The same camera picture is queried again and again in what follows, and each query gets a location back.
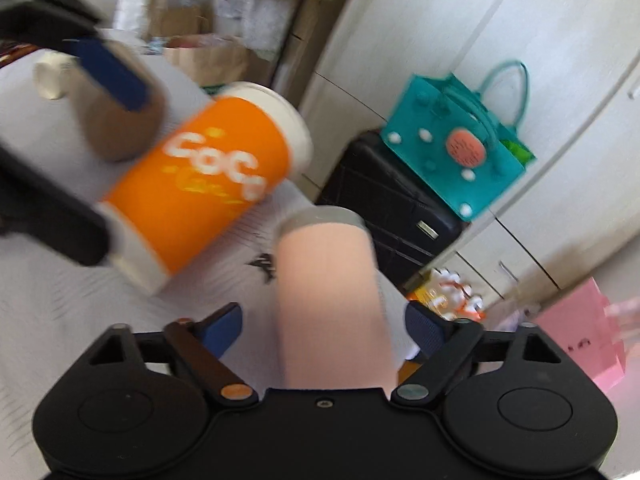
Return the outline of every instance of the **orange cup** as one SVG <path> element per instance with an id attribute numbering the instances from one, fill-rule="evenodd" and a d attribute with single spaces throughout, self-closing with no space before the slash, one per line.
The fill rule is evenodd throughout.
<path id="1" fill-rule="evenodd" d="M 104 198 L 111 261 L 149 294 L 312 153 L 302 117 L 275 92 L 227 86 L 158 144 Z"/>

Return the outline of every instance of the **white bottle cap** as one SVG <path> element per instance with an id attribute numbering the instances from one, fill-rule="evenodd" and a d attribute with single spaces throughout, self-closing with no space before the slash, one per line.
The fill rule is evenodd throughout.
<path id="1" fill-rule="evenodd" d="M 33 82 L 45 99 L 60 99 L 68 90 L 69 69 L 76 58 L 61 52 L 46 52 L 33 66 Z"/>

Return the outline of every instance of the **metal screw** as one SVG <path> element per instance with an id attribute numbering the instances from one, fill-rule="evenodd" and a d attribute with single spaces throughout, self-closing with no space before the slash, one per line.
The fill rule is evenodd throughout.
<path id="1" fill-rule="evenodd" d="M 423 400 L 429 397 L 429 391 L 421 384 L 404 384 L 396 391 L 404 400 Z"/>
<path id="2" fill-rule="evenodd" d="M 254 394 L 254 389 L 247 384 L 228 384 L 220 390 L 220 395 L 227 400 L 247 400 Z"/>

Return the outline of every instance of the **cabinet handle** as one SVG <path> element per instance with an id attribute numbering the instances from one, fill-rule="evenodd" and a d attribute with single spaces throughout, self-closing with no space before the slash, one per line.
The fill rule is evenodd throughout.
<path id="1" fill-rule="evenodd" d="M 502 261 L 499 261 L 499 262 L 498 262 L 498 265 L 500 266 L 500 268 L 501 268 L 504 272 L 506 272 L 506 273 L 509 275 L 509 277 L 510 277 L 514 282 L 516 282 L 516 283 L 520 283 L 520 280 L 516 277 L 516 275 L 515 275 L 513 272 L 511 272 L 511 271 L 509 270 L 509 267 L 507 267 L 507 266 L 506 266 Z"/>
<path id="2" fill-rule="evenodd" d="M 629 99 L 633 99 L 634 101 L 636 99 L 640 99 L 640 79 L 638 79 L 636 84 L 631 87 L 631 90 L 629 90 Z"/>

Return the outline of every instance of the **black suitcase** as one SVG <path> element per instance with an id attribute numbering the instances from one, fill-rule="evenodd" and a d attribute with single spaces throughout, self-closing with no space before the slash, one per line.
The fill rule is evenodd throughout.
<path id="1" fill-rule="evenodd" d="M 345 207 L 364 218 L 378 267 L 400 289 L 466 226 L 385 145 L 379 131 L 348 145 L 316 203 Z"/>

